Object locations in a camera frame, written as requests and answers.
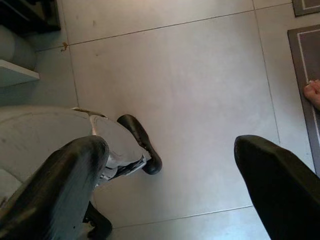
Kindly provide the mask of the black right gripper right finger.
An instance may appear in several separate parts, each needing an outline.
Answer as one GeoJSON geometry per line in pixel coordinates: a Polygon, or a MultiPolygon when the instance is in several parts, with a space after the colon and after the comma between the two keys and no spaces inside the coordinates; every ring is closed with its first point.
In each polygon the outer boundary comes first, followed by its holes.
{"type": "Polygon", "coordinates": [[[234,159],[272,240],[320,238],[320,179],[295,154],[263,137],[240,135],[234,159]]]}

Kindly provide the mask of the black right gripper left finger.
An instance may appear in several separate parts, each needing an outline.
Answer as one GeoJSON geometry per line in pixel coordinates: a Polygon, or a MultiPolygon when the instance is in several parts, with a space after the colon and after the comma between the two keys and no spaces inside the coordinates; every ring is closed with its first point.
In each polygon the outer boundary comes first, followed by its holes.
{"type": "Polygon", "coordinates": [[[110,235],[110,221],[90,199],[109,157],[99,136],[75,139],[53,152],[0,211],[3,240],[74,240],[91,222],[91,240],[110,235]]]}

